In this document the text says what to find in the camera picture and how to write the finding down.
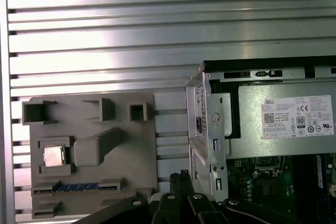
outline barcode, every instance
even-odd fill
[[[265,123],[274,123],[274,113],[265,113]]]

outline green circuit board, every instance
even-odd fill
[[[255,160],[255,158],[228,160],[229,181],[239,191],[241,197],[295,219],[296,202],[291,157],[285,157],[282,173],[278,177],[264,175],[255,178],[253,176]]]

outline power supply label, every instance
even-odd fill
[[[265,99],[264,139],[334,134],[331,96]]]

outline electronic component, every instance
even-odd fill
[[[62,166],[65,161],[63,146],[45,146],[43,160],[46,167]]]
[[[276,178],[256,178],[254,180],[253,200],[262,203],[278,195],[278,181]]]
[[[284,169],[285,157],[257,157],[255,158],[255,167],[253,176],[257,178],[261,173],[278,177]]]
[[[55,189],[51,190],[36,190],[34,194],[55,194],[55,193],[71,193],[80,191],[97,191],[97,190],[117,190],[117,186],[101,187],[99,183],[87,183],[87,184],[73,184],[73,185],[59,185]]]
[[[246,178],[239,178],[239,183],[246,184]]]
[[[235,161],[235,166],[236,167],[241,167],[242,166],[242,162],[239,161],[239,160]]]

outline screw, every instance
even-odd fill
[[[132,204],[135,206],[138,206],[138,205],[141,205],[141,201],[136,200],[136,201],[133,201]]]
[[[195,194],[194,195],[194,199],[201,199],[202,198],[202,195],[200,195],[200,194]]]
[[[233,205],[233,206],[237,206],[239,204],[239,201],[235,200],[235,199],[231,199],[231,200],[229,200],[229,204]]]

